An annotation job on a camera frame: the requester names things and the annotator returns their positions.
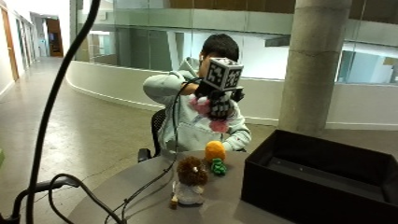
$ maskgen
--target green toy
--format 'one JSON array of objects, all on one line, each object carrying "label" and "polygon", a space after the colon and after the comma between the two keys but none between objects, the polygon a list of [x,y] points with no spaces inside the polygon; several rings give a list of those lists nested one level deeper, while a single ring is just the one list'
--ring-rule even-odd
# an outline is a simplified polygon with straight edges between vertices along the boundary
[{"label": "green toy", "polygon": [[211,172],[215,175],[225,175],[226,174],[226,166],[223,165],[221,158],[214,158],[211,163]]}]

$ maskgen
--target black bin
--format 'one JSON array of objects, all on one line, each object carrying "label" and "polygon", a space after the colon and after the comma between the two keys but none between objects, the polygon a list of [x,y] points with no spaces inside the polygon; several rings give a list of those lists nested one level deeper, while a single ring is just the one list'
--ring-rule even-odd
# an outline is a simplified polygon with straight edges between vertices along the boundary
[{"label": "black bin", "polygon": [[245,161],[241,200],[295,223],[396,224],[396,160],[275,130]]}]

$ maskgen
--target floor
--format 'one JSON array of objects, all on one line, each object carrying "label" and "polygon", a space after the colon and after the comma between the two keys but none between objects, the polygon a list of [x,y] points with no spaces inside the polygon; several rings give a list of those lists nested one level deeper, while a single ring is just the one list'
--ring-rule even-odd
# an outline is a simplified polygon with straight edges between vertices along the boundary
[{"label": "floor", "polygon": [[[10,213],[17,193],[28,187],[41,113],[60,64],[58,58],[41,58],[0,98],[0,148],[6,157],[0,168],[0,212],[4,217]],[[48,124],[38,181],[66,173],[95,189],[110,176],[135,164],[138,148],[151,148],[147,125],[151,114],[151,111],[91,98],[64,83]],[[247,126],[253,132],[253,143],[247,147],[251,152],[274,127]],[[398,132],[326,130],[320,137],[380,150],[398,158]],[[54,204],[65,215],[83,197],[79,189],[68,187],[53,194]],[[64,223],[49,208],[45,193],[36,194],[34,221]]]}]

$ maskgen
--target fiducial marker cube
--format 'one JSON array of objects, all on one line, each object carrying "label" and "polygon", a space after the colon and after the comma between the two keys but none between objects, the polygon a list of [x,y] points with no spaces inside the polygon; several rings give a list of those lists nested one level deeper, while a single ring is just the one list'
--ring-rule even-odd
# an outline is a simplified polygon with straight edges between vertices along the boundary
[{"label": "fiducial marker cube", "polygon": [[219,91],[233,91],[242,68],[241,64],[227,58],[211,58],[207,76],[202,81]]}]

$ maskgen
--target glass railing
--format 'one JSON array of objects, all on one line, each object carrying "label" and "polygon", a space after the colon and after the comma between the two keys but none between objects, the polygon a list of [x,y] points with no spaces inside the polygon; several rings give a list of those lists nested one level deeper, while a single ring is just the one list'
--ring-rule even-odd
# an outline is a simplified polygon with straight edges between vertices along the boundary
[{"label": "glass railing", "polygon": [[[89,0],[77,1],[77,27]],[[243,77],[283,79],[294,0],[102,0],[75,60],[159,71],[197,58],[210,34],[239,47]],[[335,82],[391,84],[398,74],[398,4],[352,0]]]}]

